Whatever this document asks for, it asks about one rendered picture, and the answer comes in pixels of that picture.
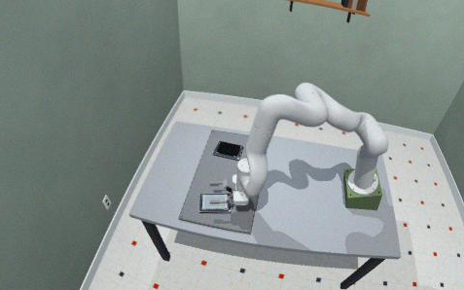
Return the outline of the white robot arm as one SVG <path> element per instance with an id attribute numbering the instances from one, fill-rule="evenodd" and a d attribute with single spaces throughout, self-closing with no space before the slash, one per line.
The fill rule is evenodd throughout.
<path id="1" fill-rule="evenodd" d="M 358 195 L 374 192 L 378 185 L 375 175 L 377 159 L 388 149 L 388 138 L 375 118 L 368 113 L 347 109 L 310 83 L 300 84 L 295 90 L 295 98 L 276 94 L 261 102 L 245 148 L 247 159 L 237 164 L 236 183 L 227 178 L 223 188 L 228 192 L 245 192 L 250 197 L 260 193 L 268 177 L 266 151 L 279 120 L 305 127 L 319 127 L 327 121 L 332 127 L 345 132 L 355 131 L 359 135 L 364 145 L 358 150 L 355 170 L 348 176 L 348 186 Z"/>

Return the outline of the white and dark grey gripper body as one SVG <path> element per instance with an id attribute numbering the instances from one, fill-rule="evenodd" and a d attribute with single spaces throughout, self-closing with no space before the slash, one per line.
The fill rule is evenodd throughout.
<path id="1" fill-rule="evenodd" d="M 236 175 L 232 177 L 232 182 L 236 183 Z M 249 203 L 249 196 L 245 192 L 232 190 L 232 194 L 235 205 L 247 205 Z"/>

